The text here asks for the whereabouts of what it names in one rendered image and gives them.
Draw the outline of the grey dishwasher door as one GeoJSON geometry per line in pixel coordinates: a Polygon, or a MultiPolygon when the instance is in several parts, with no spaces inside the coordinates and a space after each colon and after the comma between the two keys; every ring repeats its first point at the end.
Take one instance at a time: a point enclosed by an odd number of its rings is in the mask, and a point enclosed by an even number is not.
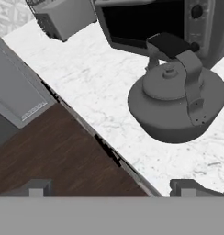
{"type": "Polygon", "coordinates": [[[38,75],[0,37],[0,114],[22,129],[55,103],[38,75]]]}

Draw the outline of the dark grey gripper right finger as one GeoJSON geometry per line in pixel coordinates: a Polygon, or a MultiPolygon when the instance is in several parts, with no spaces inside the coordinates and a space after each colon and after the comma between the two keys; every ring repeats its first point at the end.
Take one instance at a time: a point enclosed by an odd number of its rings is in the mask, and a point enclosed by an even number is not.
{"type": "Polygon", "coordinates": [[[193,179],[172,179],[170,181],[171,192],[170,196],[177,197],[207,197],[219,196],[223,197],[224,194],[207,189],[193,179]]]}

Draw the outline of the grey toaster oven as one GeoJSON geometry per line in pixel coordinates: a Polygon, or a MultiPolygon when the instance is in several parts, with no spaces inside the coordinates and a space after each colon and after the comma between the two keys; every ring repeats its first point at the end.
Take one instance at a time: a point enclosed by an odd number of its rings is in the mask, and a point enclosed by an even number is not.
{"type": "Polygon", "coordinates": [[[146,39],[166,32],[208,69],[224,57],[224,0],[95,0],[95,11],[114,49],[146,56],[146,39]]]}

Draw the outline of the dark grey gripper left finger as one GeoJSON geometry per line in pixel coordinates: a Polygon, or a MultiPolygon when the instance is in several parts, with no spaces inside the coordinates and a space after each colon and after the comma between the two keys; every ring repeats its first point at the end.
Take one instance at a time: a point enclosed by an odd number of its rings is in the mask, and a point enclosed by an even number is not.
{"type": "Polygon", "coordinates": [[[7,193],[8,196],[45,197],[52,196],[50,179],[32,179],[18,189],[7,193]]]}

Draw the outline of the grey toaster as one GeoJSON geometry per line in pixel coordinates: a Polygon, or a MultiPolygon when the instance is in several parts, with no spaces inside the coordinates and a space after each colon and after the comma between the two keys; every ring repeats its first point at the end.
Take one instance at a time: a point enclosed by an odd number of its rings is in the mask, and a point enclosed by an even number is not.
{"type": "Polygon", "coordinates": [[[42,31],[62,42],[97,17],[91,0],[25,0],[42,31]]]}

